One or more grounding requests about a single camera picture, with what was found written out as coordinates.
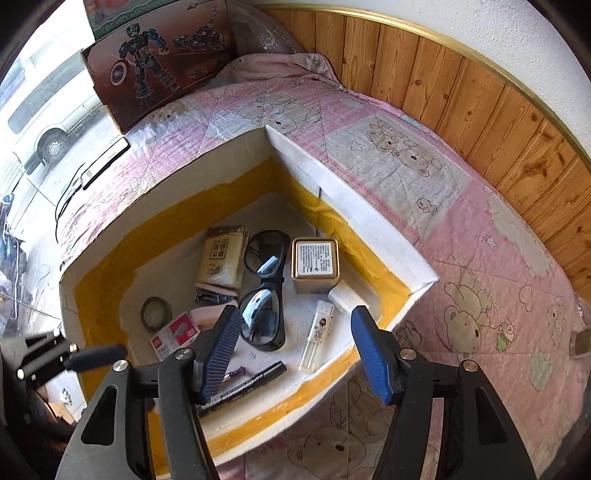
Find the robot figure illustration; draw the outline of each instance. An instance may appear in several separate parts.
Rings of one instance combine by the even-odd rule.
[[[222,51],[226,47],[223,33],[214,30],[211,20],[199,27],[195,35],[179,35],[174,37],[173,42],[178,48],[187,48],[193,51]]]
[[[160,55],[167,55],[169,48],[166,40],[156,32],[155,29],[149,28],[142,33],[139,30],[139,23],[133,23],[125,29],[131,40],[124,42],[119,48],[119,56],[125,60],[127,55],[132,55],[135,59],[135,88],[137,91],[137,98],[142,104],[147,104],[147,99],[152,95],[152,90],[146,81],[146,68],[154,74],[158,81],[173,92],[178,92],[180,87],[174,80],[174,77],[162,68],[160,62],[156,60],[154,55],[150,52],[148,45],[150,40],[155,42],[158,46]]]

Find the wood paneling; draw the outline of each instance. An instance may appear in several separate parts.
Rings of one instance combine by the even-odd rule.
[[[543,116],[514,88],[505,85],[467,162],[497,186],[534,136]]]
[[[316,17],[314,12],[292,12],[291,34],[300,42],[305,51],[314,53],[316,50]]]
[[[462,58],[459,53],[439,43],[421,38],[402,110],[435,130],[452,92]]]
[[[505,83],[466,58],[453,85],[437,134],[466,158],[491,117]]]
[[[523,214],[573,161],[574,150],[544,119],[497,189]]]
[[[402,108],[413,72],[419,36],[382,25],[379,29],[371,96]]]
[[[345,19],[341,82],[347,88],[370,94],[378,37],[379,23],[354,17]]]
[[[591,251],[591,203],[544,243],[560,265],[576,263]]]
[[[543,242],[591,203],[591,173],[578,158],[522,216]]]
[[[340,80],[343,72],[345,46],[345,17],[336,14],[316,14],[316,53],[322,53]]]
[[[416,34],[347,15],[267,9],[346,87],[436,131],[501,192],[591,301],[591,173],[496,74]]]

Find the captain america box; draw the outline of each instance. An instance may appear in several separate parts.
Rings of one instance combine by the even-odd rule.
[[[235,58],[225,0],[177,0],[83,51],[95,91],[122,132],[201,86]]]

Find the yellow tape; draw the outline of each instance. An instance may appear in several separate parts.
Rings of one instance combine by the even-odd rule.
[[[132,285],[139,267],[274,190],[278,190],[298,207],[303,216],[318,230],[339,241],[340,254],[378,294],[382,312],[379,325],[387,325],[408,300],[408,287],[387,269],[334,209],[308,192],[286,170],[269,159],[233,182],[219,184],[200,192],[147,220],[125,235],[123,240],[84,276],[76,286],[74,294],[86,344],[126,344],[126,333],[119,324],[119,304]],[[211,454],[215,457],[240,445],[273,425],[288,412],[305,405],[344,375],[358,359],[357,350],[349,350],[322,374],[304,382],[295,394],[279,405],[247,424],[209,440]],[[105,374],[106,369],[102,369],[82,375],[86,398],[93,395]],[[160,419],[151,413],[148,423],[154,468],[158,474],[166,473],[168,467]]]

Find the black marker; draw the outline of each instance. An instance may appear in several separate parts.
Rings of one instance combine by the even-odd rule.
[[[271,380],[274,380],[275,378],[284,374],[286,371],[287,367],[283,362],[276,362],[270,367],[267,367],[257,373],[254,377],[223,393],[215,402],[205,405],[201,408],[201,410],[198,410],[197,413],[199,417],[203,417],[208,413],[216,411],[217,409],[222,408],[224,405],[242,398],[244,395],[250,393],[254,389],[262,387],[263,385],[267,385]]]

